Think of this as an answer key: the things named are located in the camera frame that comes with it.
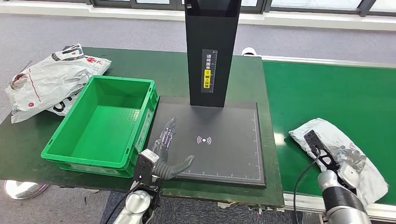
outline yellow label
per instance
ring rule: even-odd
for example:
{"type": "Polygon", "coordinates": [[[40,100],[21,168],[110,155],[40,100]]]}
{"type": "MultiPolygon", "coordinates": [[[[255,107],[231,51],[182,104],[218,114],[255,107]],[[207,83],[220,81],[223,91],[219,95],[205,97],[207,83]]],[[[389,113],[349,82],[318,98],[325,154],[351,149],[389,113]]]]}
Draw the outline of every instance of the yellow label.
{"type": "Polygon", "coordinates": [[[204,89],[209,89],[210,87],[210,69],[205,69],[204,71],[204,89]]]}

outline white shipping bag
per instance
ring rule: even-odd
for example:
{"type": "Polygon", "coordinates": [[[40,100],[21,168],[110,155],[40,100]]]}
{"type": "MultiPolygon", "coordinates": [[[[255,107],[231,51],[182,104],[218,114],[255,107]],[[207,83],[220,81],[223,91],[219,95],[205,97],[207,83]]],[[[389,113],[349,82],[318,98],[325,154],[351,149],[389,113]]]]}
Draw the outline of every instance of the white shipping bag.
{"type": "Polygon", "coordinates": [[[11,123],[27,120],[79,92],[93,73],[80,44],[25,69],[6,88],[11,123]]]}
{"type": "MultiPolygon", "coordinates": [[[[105,58],[99,58],[93,56],[85,56],[85,57],[87,59],[87,62],[93,69],[92,76],[103,75],[111,65],[111,61],[105,58]]],[[[58,104],[48,108],[47,111],[56,113],[59,116],[66,116],[66,114],[71,109],[71,106],[73,106],[74,102],[76,101],[78,94],[79,92],[72,94],[71,96],[68,96],[66,99],[62,100],[58,104]]]]}
{"type": "MultiPolygon", "coordinates": [[[[336,155],[334,157],[336,161],[350,161],[347,156],[348,150],[355,151],[354,157],[357,154],[364,156],[365,163],[362,166],[361,163],[355,164],[360,173],[359,186],[356,188],[356,193],[364,205],[367,206],[376,202],[388,192],[388,184],[371,160],[364,155],[347,135],[327,120],[321,118],[312,119],[299,128],[289,131],[289,134],[311,158],[315,159],[316,156],[311,152],[311,148],[304,138],[304,135],[310,130],[315,132],[330,152],[333,151],[332,154],[336,155]]],[[[326,165],[321,161],[318,160],[317,164],[321,171],[327,170],[326,165]]]]}

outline wireless symbol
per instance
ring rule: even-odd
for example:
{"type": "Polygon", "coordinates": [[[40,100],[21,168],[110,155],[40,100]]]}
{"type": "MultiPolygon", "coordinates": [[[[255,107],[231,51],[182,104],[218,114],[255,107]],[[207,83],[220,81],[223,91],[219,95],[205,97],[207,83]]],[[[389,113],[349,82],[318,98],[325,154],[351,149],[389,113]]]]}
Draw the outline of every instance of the wireless symbol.
{"type": "Polygon", "coordinates": [[[202,142],[205,142],[206,144],[210,145],[212,143],[212,138],[210,136],[207,138],[202,138],[201,136],[198,136],[197,143],[201,144],[202,142]]]}

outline gray carpet floor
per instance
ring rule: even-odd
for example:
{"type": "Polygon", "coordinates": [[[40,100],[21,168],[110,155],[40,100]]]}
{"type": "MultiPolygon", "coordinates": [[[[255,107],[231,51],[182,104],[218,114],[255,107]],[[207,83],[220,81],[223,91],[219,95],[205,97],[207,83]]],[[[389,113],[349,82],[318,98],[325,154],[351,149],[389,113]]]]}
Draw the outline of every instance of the gray carpet floor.
{"type": "MultiPolygon", "coordinates": [[[[3,91],[11,78],[29,61],[39,62],[66,45],[186,51],[181,21],[0,14],[0,30],[0,122],[11,111],[3,91]]],[[[386,31],[239,25],[234,53],[253,47],[269,56],[396,63],[395,39],[395,32],[386,31]]],[[[0,224],[98,224],[120,197],[51,186],[36,198],[15,201],[2,191],[0,224]]],[[[162,204],[156,223],[292,223],[291,212],[257,216],[245,206],[223,210],[212,202],[171,198],[162,204]]]]}

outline green workbench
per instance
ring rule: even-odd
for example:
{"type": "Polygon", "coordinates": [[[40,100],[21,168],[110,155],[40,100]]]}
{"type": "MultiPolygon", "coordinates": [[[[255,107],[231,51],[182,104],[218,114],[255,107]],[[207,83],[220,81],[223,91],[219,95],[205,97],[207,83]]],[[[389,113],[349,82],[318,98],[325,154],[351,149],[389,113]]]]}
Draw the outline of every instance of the green workbench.
{"type": "MultiPolygon", "coordinates": [[[[160,95],[188,96],[185,53],[94,48],[85,48],[84,51],[88,55],[113,61],[106,75],[153,79],[160,95]]],[[[396,158],[396,151],[392,148],[392,131],[396,126],[395,86],[396,69],[393,65],[235,56],[227,98],[257,101],[260,122],[272,120],[276,151],[269,150],[270,147],[263,149],[268,188],[262,190],[176,180],[165,183],[164,194],[282,207],[283,190],[285,208],[290,209],[290,192],[298,175],[311,159],[291,139],[288,131],[320,117],[348,135],[382,173],[389,184],[389,192],[379,200],[379,204],[369,206],[368,212],[377,219],[386,217],[385,220],[394,221],[396,190],[393,186],[396,177],[391,167],[396,158]],[[243,90],[237,91],[236,87],[242,87],[243,90]],[[263,114],[266,110],[266,94],[271,120],[267,114],[263,114]]],[[[127,190],[130,187],[129,179],[108,176],[98,178],[98,175],[63,171],[39,157],[61,119],[49,112],[42,112],[27,121],[11,125],[7,117],[0,125],[0,179],[127,190]],[[14,165],[12,161],[21,161],[20,157],[26,164],[14,165]]],[[[263,145],[274,143],[274,138],[269,139],[267,132],[262,131],[262,134],[263,145]]],[[[300,182],[298,194],[302,199],[297,197],[297,203],[301,202],[303,206],[298,205],[297,208],[323,211],[323,200],[319,197],[320,189],[317,186],[318,174],[319,168],[314,166],[300,182]]]]}
{"type": "MultiPolygon", "coordinates": [[[[84,48],[84,53],[111,60],[111,67],[105,73],[107,76],[153,79],[158,95],[189,96],[186,53],[95,48],[84,48]]],[[[257,102],[267,188],[171,180],[163,184],[163,195],[257,207],[284,206],[267,90],[262,74],[260,58],[234,56],[227,99],[257,102]]],[[[50,112],[42,112],[12,125],[8,116],[0,125],[0,179],[124,192],[129,190],[131,179],[64,171],[40,157],[61,120],[61,117],[50,112]]]]}
{"type": "MultiPolygon", "coordinates": [[[[378,202],[396,205],[392,170],[396,127],[396,69],[348,64],[263,61],[284,191],[293,191],[311,158],[289,136],[308,120],[325,119],[342,130],[378,168],[389,192],[378,202]]],[[[319,168],[311,168],[298,192],[321,195],[319,168]]]]}

